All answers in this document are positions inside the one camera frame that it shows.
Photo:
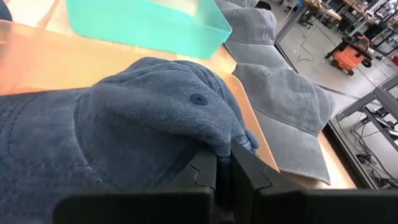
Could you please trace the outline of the grey cap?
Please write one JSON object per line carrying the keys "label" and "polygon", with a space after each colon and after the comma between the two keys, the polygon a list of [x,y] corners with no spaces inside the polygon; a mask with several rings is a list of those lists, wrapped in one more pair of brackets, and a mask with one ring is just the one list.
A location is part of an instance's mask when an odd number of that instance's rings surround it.
{"label": "grey cap", "polygon": [[275,47],[277,19],[272,11],[258,7],[259,0],[215,0],[215,3],[232,28],[224,44],[237,63],[290,67]]}
{"label": "grey cap", "polygon": [[290,68],[239,63],[243,84],[279,170],[331,183],[318,135],[335,102]]}

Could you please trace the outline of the cluttered wooden workbench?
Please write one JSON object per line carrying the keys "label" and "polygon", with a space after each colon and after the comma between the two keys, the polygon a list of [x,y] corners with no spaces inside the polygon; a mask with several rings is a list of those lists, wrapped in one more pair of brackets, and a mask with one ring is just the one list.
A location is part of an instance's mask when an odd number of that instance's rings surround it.
{"label": "cluttered wooden workbench", "polygon": [[319,13],[322,13],[326,16],[330,16],[331,18],[340,21],[341,16],[332,8],[330,8],[326,3],[322,0],[301,0],[302,2],[306,3],[310,7],[314,7],[317,9]]}

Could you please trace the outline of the dark blue cap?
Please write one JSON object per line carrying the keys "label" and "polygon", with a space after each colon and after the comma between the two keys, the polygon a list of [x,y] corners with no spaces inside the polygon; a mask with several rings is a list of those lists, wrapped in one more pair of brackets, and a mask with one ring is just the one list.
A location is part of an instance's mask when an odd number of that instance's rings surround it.
{"label": "dark blue cap", "polygon": [[255,154],[228,86],[209,69],[145,57],[88,88],[0,96],[0,224],[52,224],[63,198],[169,182],[209,147]]}

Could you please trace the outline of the grey metal table frame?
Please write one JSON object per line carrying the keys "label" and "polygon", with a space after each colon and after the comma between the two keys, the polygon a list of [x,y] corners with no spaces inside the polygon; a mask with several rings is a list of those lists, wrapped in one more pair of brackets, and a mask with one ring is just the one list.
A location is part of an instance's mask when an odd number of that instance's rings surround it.
{"label": "grey metal table frame", "polygon": [[368,121],[378,129],[378,131],[386,138],[392,147],[398,152],[398,144],[396,140],[391,137],[390,131],[387,127],[383,127],[377,120],[376,115],[372,113],[366,106],[372,101],[377,100],[381,106],[396,120],[398,121],[398,99],[395,98],[389,91],[398,87],[398,75],[390,77],[379,86],[375,87],[373,91],[358,99],[353,104],[347,106],[336,115],[337,122],[351,116],[355,112],[362,112],[366,115]]}

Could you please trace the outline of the grey metal table leg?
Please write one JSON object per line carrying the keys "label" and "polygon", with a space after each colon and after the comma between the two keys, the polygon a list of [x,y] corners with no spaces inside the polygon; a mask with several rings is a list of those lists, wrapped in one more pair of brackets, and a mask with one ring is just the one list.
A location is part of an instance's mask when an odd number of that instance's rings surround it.
{"label": "grey metal table leg", "polygon": [[276,41],[281,42],[284,37],[289,33],[289,31],[293,28],[294,25],[299,21],[301,15],[305,12],[308,3],[306,0],[299,0],[297,3],[297,10],[294,13],[290,13],[287,16],[285,22],[282,23],[281,30],[276,35]]}

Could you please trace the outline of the orange shop vacuum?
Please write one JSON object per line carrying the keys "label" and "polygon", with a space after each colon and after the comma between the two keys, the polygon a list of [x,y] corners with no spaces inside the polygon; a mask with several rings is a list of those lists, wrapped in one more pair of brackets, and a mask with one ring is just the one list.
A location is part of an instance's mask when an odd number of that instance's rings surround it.
{"label": "orange shop vacuum", "polygon": [[343,36],[341,42],[325,55],[325,59],[331,58],[330,65],[353,76],[354,69],[360,64],[366,68],[372,67],[370,49],[370,40],[357,32],[353,36]]}

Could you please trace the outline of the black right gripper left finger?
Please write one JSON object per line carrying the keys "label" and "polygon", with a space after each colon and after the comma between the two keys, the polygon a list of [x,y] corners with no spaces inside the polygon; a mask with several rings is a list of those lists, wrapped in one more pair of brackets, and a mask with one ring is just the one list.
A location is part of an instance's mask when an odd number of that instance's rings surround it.
{"label": "black right gripper left finger", "polygon": [[216,166],[202,149],[167,185],[71,195],[54,208],[53,224],[212,224]]}

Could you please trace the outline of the teal plastic bin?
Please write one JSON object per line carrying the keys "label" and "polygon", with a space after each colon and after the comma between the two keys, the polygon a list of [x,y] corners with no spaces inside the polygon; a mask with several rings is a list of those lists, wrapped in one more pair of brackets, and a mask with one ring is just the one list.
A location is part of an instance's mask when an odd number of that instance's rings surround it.
{"label": "teal plastic bin", "polygon": [[215,0],[65,0],[84,37],[209,59],[232,28]]}

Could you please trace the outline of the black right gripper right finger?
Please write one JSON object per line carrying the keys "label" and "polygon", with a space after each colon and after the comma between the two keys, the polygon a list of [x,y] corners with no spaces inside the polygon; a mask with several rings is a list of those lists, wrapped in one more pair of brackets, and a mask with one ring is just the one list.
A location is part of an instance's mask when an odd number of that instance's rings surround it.
{"label": "black right gripper right finger", "polygon": [[398,224],[398,190],[305,189],[237,142],[231,178],[235,224]]}

